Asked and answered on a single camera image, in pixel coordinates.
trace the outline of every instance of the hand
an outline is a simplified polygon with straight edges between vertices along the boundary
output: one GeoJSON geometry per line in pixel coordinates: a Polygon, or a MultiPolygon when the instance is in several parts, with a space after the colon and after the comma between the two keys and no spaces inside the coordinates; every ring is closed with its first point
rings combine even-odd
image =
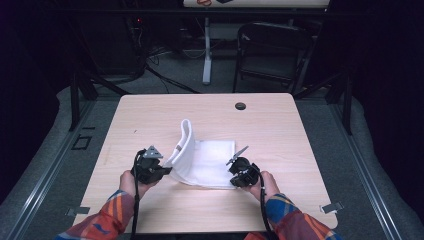
{"type": "MultiPolygon", "coordinates": [[[[265,203],[268,199],[274,196],[277,193],[280,193],[280,189],[278,189],[277,183],[275,182],[274,176],[267,172],[261,172],[261,175],[264,179],[265,186],[265,203]]],[[[251,185],[248,187],[244,187],[243,190],[250,192],[253,196],[255,196],[258,201],[261,199],[261,180],[258,179],[258,182],[255,185],[251,185]]]]}
{"type": "MultiPolygon", "coordinates": [[[[144,194],[149,190],[151,187],[155,186],[157,182],[149,183],[149,184],[142,184],[138,183],[138,195],[140,196],[140,199],[144,196],[144,194]]],[[[119,183],[119,189],[122,191],[127,192],[131,196],[135,196],[135,183],[134,183],[134,176],[131,174],[130,170],[126,170],[124,173],[122,173],[119,183]]]]}

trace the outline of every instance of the metal leg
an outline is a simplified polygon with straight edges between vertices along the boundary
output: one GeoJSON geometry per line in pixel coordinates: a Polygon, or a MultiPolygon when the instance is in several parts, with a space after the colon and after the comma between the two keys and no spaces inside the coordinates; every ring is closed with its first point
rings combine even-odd
{"type": "Polygon", "coordinates": [[[211,68],[212,68],[212,59],[211,59],[211,40],[209,35],[209,18],[205,18],[205,66],[203,68],[203,84],[211,84],[211,68]]]}

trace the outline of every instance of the person's left hand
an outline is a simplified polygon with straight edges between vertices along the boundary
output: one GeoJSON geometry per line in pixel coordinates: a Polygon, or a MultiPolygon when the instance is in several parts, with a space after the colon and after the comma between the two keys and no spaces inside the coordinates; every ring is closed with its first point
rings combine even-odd
{"type": "MultiPolygon", "coordinates": [[[[155,186],[157,182],[149,183],[149,184],[142,184],[138,183],[138,195],[140,196],[140,199],[144,196],[144,194],[149,190],[151,187],[155,186]]],[[[134,176],[131,174],[130,170],[126,170],[124,173],[122,173],[120,178],[120,184],[119,189],[122,191],[127,192],[131,196],[135,196],[135,183],[134,183],[134,176]]]]}

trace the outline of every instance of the sleeve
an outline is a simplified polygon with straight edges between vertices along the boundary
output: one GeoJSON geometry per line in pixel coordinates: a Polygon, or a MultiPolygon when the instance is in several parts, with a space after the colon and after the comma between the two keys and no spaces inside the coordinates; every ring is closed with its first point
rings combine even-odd
{"type": "MultiPolygon", "coordinates": [[[[284,194],[272,196],[266,203],[266,213],[275,233],[280,240],[342,238],[326,225],[306,213],[302,213],[284,194]]],[[[246,240],[266,239],[260,233],[249,233],[246,240]]]]}
{"type": "Polygon", "coordinates": [[[125,231],[134,214],[134,198],[118,190],[109,197],[99,213],[57,235],[55,240],[116,239],[125,231]]]}

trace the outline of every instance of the person's right hand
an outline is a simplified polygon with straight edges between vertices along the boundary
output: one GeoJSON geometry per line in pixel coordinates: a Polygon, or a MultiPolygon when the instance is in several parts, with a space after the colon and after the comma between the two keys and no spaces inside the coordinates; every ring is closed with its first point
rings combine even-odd
{"type": "MultiPolygon", "coordinates": [[[[274,196],[277,193],[280,193],[280,189],[278,189],[277,183],[275,182],[274,176],[268,171],[261,172],[262,177],[264,179],[265,186],[265,203],[268,199],[274,196]]],[[[258,179],[258,182],[255,185],[251,185],[243,188],[245,191],[250,192],[253,196],[255,196],[258,201],[261,199],[261,180],[258,179]]]]}

